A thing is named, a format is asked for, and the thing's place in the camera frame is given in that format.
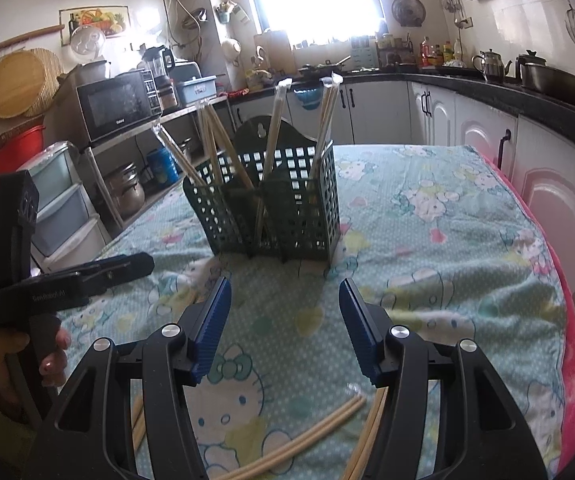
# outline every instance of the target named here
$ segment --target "microwave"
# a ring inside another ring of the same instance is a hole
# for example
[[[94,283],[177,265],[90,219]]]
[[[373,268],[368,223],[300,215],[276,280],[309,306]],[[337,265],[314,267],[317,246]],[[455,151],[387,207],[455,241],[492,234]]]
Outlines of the microwave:
[[[61,86],[54,97],[52,122],[59,140],[84,150],[161,113],[152,72],[135,70],[76,88]]]

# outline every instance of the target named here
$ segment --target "plastic basket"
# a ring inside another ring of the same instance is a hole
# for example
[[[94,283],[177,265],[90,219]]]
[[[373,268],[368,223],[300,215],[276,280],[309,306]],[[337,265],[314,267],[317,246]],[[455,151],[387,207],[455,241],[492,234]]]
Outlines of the plastic basket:
[[[246,253],[291,259],[331,262],[340,237],[339,200],[332,142],[321,156],[318,176],[308,179],[315,142],[283,121],[274,152],[274,171],[265,182],[266,138],[269,116],[241,126],[234,139],[238,156],[257,189],[248,190],[233,176],[231,159],[219,153],[224,184],[215,185],[210,161],[199,171],[208,186],[197,187],[185,178],[183,189],[196,212],[214,254]],[[256,206],[262,199],[267,210],[260,240],[254,240]]]

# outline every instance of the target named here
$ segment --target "fingernail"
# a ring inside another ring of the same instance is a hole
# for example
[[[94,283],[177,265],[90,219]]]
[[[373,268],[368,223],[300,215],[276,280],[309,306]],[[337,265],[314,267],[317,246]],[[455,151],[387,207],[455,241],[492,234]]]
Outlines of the fingernail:
[[[52,361],[48,361],[46,363],[43,363],[41,365],[41,367],[38,369],[38,372],[41,375],[47,375],[49,374],[49,372],[52,370],[52,368],[54,368],[54,362]]]

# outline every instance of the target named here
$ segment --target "fruit painting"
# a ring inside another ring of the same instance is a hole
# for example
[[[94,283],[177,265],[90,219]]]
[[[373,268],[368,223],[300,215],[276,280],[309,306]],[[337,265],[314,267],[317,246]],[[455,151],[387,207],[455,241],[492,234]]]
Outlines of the fruit painting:
[[[72,32],[81,25],[91,25],[103,31],[107,38],[125,36],[130,28],[129,9],[127,7],[77,7],[59,11],[61,45],[69,45]]]

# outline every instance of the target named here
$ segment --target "metal screw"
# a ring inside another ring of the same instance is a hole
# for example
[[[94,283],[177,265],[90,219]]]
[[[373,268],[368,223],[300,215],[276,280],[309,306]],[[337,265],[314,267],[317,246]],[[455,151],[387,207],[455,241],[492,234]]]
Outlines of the metal screw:
[[[477,349],[476,343],[471,339],[463,339],[459,345],[466,352],[474,352]]]
[[[103,352],[109,348],[109,345],[109,339],[102,337],[101,339],[96,339],[96,341],[94,341],[94,350],[97,352]]]
[[[410,331],[404,326],[397,325],[390,329],[390,334],[398,339],[405,339],[408,335],[410,335]]]
[[[180,327],[174,323],[168,324],[160,329],[160,333],[162,333],[164,337],[174,337],[180,333]]]

